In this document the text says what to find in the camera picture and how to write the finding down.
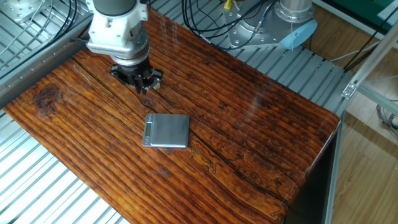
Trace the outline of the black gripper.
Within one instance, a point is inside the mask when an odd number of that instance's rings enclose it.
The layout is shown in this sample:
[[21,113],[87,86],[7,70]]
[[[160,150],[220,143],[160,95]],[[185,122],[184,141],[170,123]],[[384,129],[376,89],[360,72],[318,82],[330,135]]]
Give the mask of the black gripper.
[[[150,85],[146,79],[150,74]],[[146,94],[148,87],[153,90],[160,88],[163,71],[151,69],[149,59],[138,63],[137,65],[124,66],[113,65],[110,75],[116,78],[123,85],[129,85],[136,89],[137,93]]]

